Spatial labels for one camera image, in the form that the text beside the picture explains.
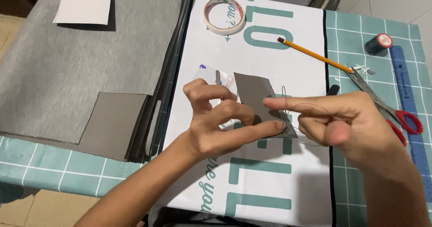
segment scissors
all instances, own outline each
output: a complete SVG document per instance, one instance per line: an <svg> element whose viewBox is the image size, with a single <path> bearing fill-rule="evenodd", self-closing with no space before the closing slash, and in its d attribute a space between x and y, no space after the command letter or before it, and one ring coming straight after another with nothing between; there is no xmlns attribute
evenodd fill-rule
<svg viewBox="0 0 432 227"><path fill-rule="evenodd" d="M423 132L423 125L420 122L420 120L413 114L406 112L406 111L401 111L401 110L395 110L391 107L389 107L386 103L384 103L384 101L382 101L375 93L374 91L369 87L369 85L366 83L366 81L362 78L362 76L360 76L359 72L357 72L357 70L355 70L353 67L351 68L354 72L354 75L345 72L348 77L355 83L355 85L357 87L359 87L359 89L361 89L362 91L366 92L369 94L369 96L371 97L371 99L375 102L376 107L378 108L379 112L381 113L381 115L384 116L385 120L387 121L387 123L390 125L390 127L393 129L394 133L397 135L397 137L399 138L399 140L403 143L403 146L406 147L407 146L407 140L405 139L405 137L403 136L402 131L400 131L396 125L394 125L394 123L390 120L389 115L397 122L401 125L401 127L406 130L409 134L414 134L414 135L418 135L421 134ZM411 121L414 122L414 124L416 125L416 130L412 129L407 121L405 120L404 117L409 118Z"/></svg>

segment pencil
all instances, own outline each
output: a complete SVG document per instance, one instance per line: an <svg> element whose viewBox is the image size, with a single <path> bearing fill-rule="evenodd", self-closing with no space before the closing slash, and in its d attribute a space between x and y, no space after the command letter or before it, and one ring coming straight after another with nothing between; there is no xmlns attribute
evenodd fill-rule
<svg viewBox="0 0 432 227"><path fill-rule="evenodd" d="M345 66L342 66L342 65L338 64L337 62L334 62L334 61L332 61L332 60L330 60L330 59L328 59L328 58L325 58L325 57L323 57L323 56L321 56L321 55L318 55L318 54L316 54L316 53L314 53L314 52L311 52L310 50L308 50L308 49L306 49L306 48L303 48L303 47L300 47L299 45L296 45L296 44L294 44L294 43L292 43L292 42L290 42L290 41L287 41L287 40L285 40L285 39L283 39L283 38L281 38L281 37L279 37L279 38L277 39L277 41L280 42L280 43L282 43L282 44L285 44L285 45L287 45L287 46L289 46L289 47L292 47L292 48L294 48L295 50L298 50L298 51L301 51L301 52L303 52L303 53L306 53L307 55L309 55L309 56L311 56L311 57L314 57L314 58L316 58L316 59L318 59L318 60L321 60L321 61L323 61L323 62L326 62L326 63L332 65L333 67L336 67L336 68L338 68L338 69L341 69L341 70L343 70L343 71L345 71L345 72L348 72L348 73L350 73L350 74L353 74L353 73L354 73L351 69L349 69L349 68L347 68L347 67L345 67Z"/></svg>

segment teal checkered tablecloth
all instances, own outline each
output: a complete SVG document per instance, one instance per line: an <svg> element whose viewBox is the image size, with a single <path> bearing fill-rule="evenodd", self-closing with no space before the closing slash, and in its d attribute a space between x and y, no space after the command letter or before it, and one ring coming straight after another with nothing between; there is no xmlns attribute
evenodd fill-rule
<svg viewBox="0 0 432 227"><path fill-rule="evenodd" d="M401 108L401 102L390 55L369 56L363 44L379 33L387 33L392 36L394 45L403 48L418 117L424 126L427 157L432 160L429 130L432 125L432 89L418 26L332 11L327 11L326 26L328 58L340 64L366 65L375 71L375 75L364 73L364 79L393 108ZM330 85L340 86L340 93L358 90L343 72L332 66L329 66L329 81ZM17 185L102 197L145 163L144 160L120 162L0 137L0 181ZM366 226L362 175L338 149L333 151L333 173L337 225ZM432 213L432 203L428 204L429 213Z"/></svg>

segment left hand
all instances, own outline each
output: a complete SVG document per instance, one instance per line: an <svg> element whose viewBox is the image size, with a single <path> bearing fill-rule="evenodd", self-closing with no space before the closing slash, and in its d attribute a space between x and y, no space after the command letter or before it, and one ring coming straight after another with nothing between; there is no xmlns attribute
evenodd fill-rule
<svg viewBox="0 0 432 227"><path fill-rule="evenodd" d="M203 160L230 153L242 145L281 132L282 121L265 121L252 125L255 112L250 106L237 102L237 96L222 85L208 85L203 79L196 79L183 87L183 92L192 105L193 116L190 128L185 132L186 148ZM211 99L222 103L213 108ZM242 128L224 131L219 125L230 119L239 119Z"/></svg>

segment masking tape roll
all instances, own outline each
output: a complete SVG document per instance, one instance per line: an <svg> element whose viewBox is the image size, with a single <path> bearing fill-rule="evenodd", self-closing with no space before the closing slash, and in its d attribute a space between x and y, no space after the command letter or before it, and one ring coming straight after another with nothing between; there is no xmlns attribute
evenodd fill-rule
<svg viewBox="0 0 432 227"><path fill-rule="evenodd" d="M234 25L233 27L226 28L226 29L221 29L212 25L210 23L209 16L207 14L207 10L213 5L216 5L218 3L227 3L232 8L235 9L234 11L238 11L240 13L240 22ZM243 27L243 24L245 23L245 14L243 12L243 8L235 0L210 0L207 2L207 4L204 7L203 19L204 19L204 24L207 26L207 28L210 31L220 36L226 36L226 35L234 34L235 32L239 31Z"/></svg>

